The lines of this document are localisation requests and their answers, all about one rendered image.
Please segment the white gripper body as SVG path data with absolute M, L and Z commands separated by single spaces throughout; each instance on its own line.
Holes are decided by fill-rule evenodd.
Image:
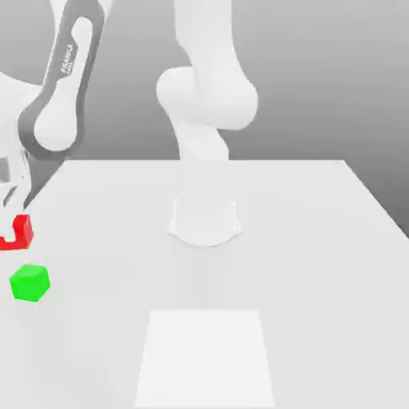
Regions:
M 16 216 L 21 212 L 30 190 L 30 176 L 19 177 L 14 181 L 0 181 L 0 218 Z

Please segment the small red cube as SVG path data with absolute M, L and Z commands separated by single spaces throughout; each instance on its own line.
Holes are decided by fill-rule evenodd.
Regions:
M 0 251 L 13 251 L 28 249 L 34 232 L 28 214 L 17 215 L 13 221 L 14 241 L 6 241 L 0 236 Z

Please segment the small green cube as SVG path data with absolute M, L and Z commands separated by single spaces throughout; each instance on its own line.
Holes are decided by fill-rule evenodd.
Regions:
M 15 299 L 38 302 L 50 288 L 50 278 L 45 266 L 24 264 L 9 278 Z

